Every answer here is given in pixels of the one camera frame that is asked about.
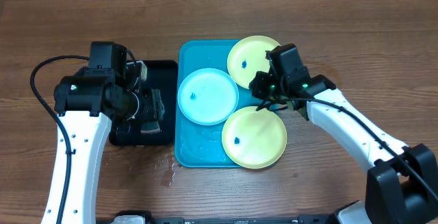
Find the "light blue plate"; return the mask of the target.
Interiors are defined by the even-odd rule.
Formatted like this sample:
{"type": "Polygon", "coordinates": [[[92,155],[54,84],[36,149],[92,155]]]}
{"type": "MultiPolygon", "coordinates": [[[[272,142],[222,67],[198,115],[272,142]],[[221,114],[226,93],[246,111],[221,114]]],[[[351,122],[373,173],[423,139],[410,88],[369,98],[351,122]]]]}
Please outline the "light blue plate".
{"type": "Polygon", "coordinates": [[[180,111],[198,125],[217,125],[227,120],[238,101],[239,91],[231,76],[213,68],[190,73],[177,93],[180,111]]]}

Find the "green brown sponge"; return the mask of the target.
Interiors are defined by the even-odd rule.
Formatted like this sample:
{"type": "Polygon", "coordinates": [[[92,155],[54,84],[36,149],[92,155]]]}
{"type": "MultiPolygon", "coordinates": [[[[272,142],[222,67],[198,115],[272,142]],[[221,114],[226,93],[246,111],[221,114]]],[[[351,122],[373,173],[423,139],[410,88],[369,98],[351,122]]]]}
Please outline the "green brown sponge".
{"type": "Polygon", "coordinates": [[[158,121],[147,121],[141,125],[140,133],[141,134],[155,134],[161,132],[161,128],[159,126],[158,121]]]}

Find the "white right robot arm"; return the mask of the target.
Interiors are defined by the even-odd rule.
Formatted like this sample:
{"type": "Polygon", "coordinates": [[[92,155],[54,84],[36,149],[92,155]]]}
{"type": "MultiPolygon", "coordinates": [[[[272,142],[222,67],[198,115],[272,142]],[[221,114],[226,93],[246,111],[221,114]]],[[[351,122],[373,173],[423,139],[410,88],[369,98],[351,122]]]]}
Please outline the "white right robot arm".
{"type": "Polygon", "coordinates": [[[437,218],[437,161],[425,145],[393,138],[355,109],[323,75],[276,77],[249,84],[261,108],[283,104],[321,127],[367,174],[365,201],[336,211],[330,223],[428,223],[437,218]]]}

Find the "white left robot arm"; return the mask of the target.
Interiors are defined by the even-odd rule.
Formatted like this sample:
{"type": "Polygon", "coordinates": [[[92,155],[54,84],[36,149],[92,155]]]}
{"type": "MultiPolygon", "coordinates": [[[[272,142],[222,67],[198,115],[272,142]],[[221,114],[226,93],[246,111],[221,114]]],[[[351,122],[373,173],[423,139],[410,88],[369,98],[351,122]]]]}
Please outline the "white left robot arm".
{"type": "Polygon", "coordinates": [[[57,151],[43,223],[96,223],[106,142],[169,145],[175,135],[176,82],[158,77],[66,76],[55,87],[57,151]]]}

